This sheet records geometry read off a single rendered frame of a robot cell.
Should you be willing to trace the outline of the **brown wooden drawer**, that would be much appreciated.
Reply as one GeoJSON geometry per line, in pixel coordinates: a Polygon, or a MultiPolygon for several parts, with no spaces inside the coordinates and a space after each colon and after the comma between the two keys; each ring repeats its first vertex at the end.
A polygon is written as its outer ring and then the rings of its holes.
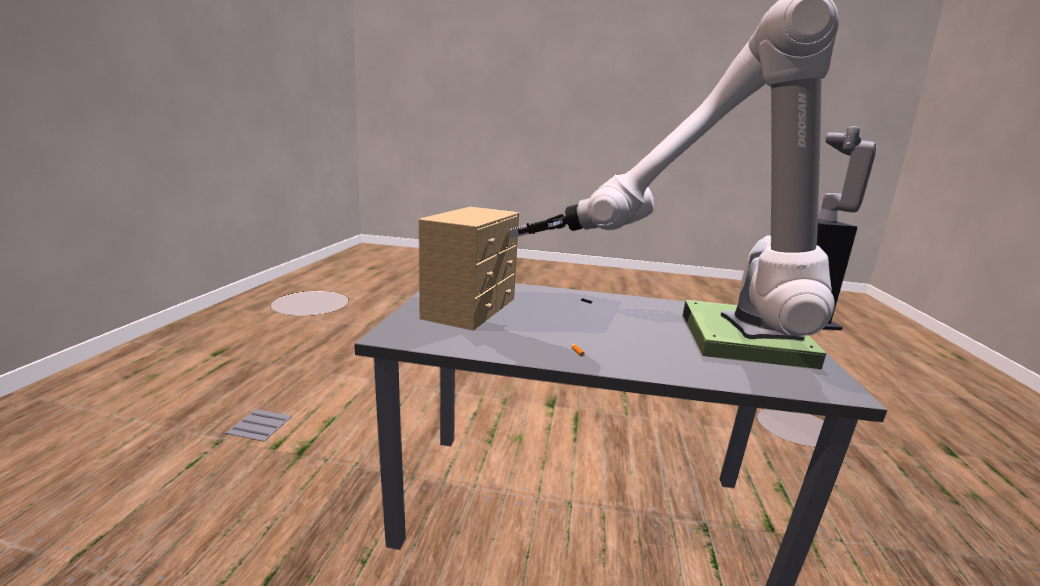
{"type": "Polygon", "coordinates": [[[475,298],[475,327],[495,313],[496,286],[491,287],[475,298]]]}
{"type": "Polygon", "coordinates": [[[510,216],[500,222],[500,243],[499,251],[508,246],[517,243],[517,237],[510,238],[508,230],[518,227],[518,216],[510,216]]]}
{"type": "Polygon", "coordinates": [[[497,285],[497,307],[496,311],[503,307],[510,300],[514,298],[514,281],[515,274],[513,273],[497,285]]]}
{"type": "Polygon", "coordinates": [[[476,295],[497,282],[497,263],[498,254],[495,254],[476,264],[476,295]]]}
{"type": "Polygon", "coordinates": [[[499,252],[498,281],[515,271],[516,246],[517,245],[514,245],[506,250],[499,252]]]}
{"type": "Polygon", "coordinates": [[[500,222],[495,222],[478,228],[477,261],[499,252],[500,222]],[[493,239],[491,239],[493,238],[493,239]]]}

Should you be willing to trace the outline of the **small wooden chest of drawers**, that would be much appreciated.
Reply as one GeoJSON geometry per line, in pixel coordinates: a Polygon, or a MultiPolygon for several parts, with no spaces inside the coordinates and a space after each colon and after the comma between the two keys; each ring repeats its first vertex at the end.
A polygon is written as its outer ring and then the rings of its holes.
{"type": "Polygon", "coordinates": [[[503,307],[475,327],[475,298],[498,285],[499,252],[477,261],[478,228],[501,222],[519,212],[468,207],[419,219],[420,319],[474,331],[503,307]],[[497,282],[476,295],[476,264],[498,254],[497,282]],[[475,296],[476,295],[476,296],[475,296]]]}

